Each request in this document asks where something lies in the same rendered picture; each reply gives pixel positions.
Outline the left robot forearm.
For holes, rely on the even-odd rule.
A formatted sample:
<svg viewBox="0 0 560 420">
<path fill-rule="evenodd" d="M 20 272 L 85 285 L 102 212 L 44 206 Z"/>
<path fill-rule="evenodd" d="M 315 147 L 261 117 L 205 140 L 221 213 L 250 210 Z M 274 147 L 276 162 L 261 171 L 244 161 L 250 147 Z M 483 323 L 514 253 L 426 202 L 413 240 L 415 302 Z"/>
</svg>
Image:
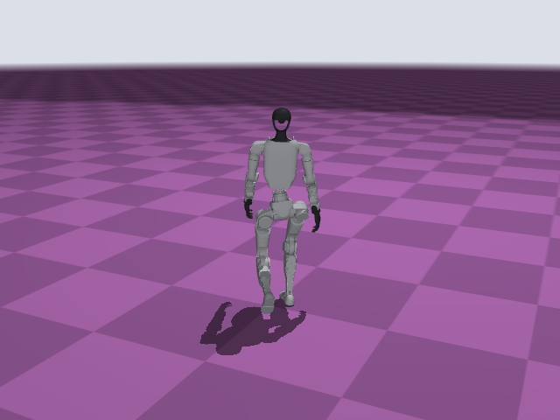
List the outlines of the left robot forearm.
<svg viewBox="0 0 560 420">
<path fill-rule="evenodd" d="M 252 199 L 252 202 L 254 201 L 254 194 L 255 194 L 255 186 L 256 186 L 256 182 L 253 181 L 248 181 L 247 180 L 247 176 L 248 176 L 248 171 L 246 173 L 246 178 L 245 178 L 245 195 L 244 195 L 244 199 L 245 202 L 247 199 Z"/>
</svg>

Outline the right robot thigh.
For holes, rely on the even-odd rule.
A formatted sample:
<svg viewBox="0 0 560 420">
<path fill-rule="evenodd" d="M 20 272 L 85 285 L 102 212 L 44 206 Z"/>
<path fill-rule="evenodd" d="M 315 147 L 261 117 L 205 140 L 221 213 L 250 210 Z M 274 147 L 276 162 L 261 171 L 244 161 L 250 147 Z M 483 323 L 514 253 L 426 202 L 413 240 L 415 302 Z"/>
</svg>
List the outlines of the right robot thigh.
<svg viewBox="0 0 560 420">
<path fill-rule="evenodd" d="M 298 233 L 305 220 L 309 217 L 308 207 L 303 201 L 294 202 L 293 209 L 294 218 L 288 219 L 285 241 L 283 242 L 283 252 L 287 253 L 287 255 L 293 255 Z"/>
</svg>

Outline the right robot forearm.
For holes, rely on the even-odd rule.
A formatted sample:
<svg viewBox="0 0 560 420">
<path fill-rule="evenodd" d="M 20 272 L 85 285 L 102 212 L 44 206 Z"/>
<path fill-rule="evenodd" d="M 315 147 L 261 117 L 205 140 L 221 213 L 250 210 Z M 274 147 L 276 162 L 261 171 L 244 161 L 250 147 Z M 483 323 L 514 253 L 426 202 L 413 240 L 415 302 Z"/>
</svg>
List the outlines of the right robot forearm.
<svg viewBox="0 0 560 420">
<path fill-rule="evenodd" d="M 314 175 L 314 173 L 313 173 Z M 316 177 L 314 175 L 314 179 L 315 179 L 315 184 L 310 184 L 306 187 L 307 192 L 308 192 L 308 198 L 309 198 L 309 202 L 310 202 L 310 209 L 312 210 L 312 206 L 316 206 L 317 209 L 319 210 L 319 196 L 318 196 L 318 187 L 317 187 L 317 181 L 316 181 Z"/>
</svg>

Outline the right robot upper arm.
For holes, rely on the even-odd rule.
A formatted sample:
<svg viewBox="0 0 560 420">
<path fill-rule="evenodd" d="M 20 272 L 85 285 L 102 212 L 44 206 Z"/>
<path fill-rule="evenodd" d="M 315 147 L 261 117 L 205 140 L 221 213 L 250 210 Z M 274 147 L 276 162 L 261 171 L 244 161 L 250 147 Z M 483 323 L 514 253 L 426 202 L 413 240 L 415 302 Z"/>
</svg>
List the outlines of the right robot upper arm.
<svg viewBox="0 0 560 420">
<path fill-rule="evenodd" d="M 303 180 L 305 185 L 315 184 L 315 179 L 313 175 L 313 161 L 312 161 L 312 151 L 307 143 L 297 142 L 298 153 L 303 157 L 301 158 L 304 173 Z"/>
</svg>

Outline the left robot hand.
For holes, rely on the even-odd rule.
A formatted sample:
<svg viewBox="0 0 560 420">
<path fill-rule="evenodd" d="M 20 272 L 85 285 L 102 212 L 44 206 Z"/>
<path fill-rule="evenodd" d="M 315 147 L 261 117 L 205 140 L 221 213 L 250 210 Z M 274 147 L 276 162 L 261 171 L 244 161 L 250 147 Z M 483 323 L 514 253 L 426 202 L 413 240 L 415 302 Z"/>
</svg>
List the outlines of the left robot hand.
<svg viewBox="0 0 560 420">
<path fill-rule="evenodd" d="M 251 215 L 252 213 L 249 212 L 249 211 L 253 211 L 252 209 L 249 209 L 249 205 L 252 204 L 252 199 L 247 199 L 246 202 L 244 200 L 244 203 L 245 203 L 244 207 L 245 207 L 247 217 L 253 219 L 253 215 Z"/>
</svg>

